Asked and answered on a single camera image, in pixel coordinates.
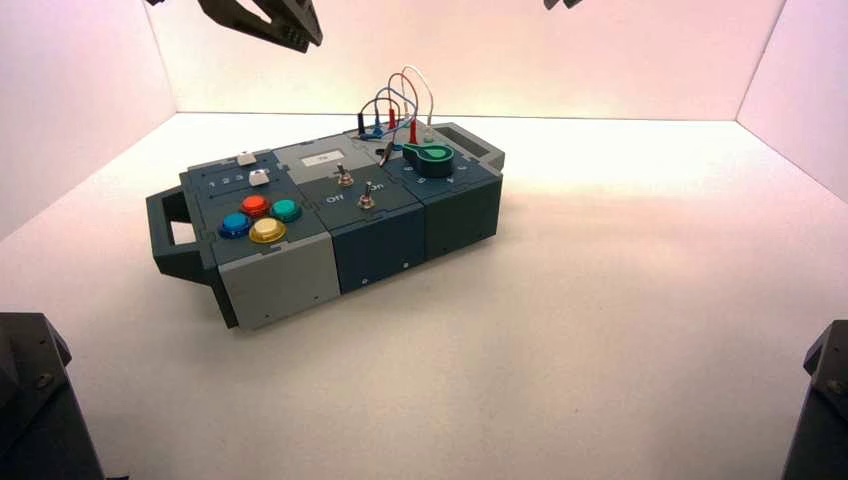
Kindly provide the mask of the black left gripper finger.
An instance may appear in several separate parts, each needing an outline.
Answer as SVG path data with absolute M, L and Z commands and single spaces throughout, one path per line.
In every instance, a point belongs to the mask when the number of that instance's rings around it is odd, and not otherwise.
M 259 8 L 269 17 L 269 38 L 281 46 L 320 46 L 323 32 L 312 1 L 265 0 Z

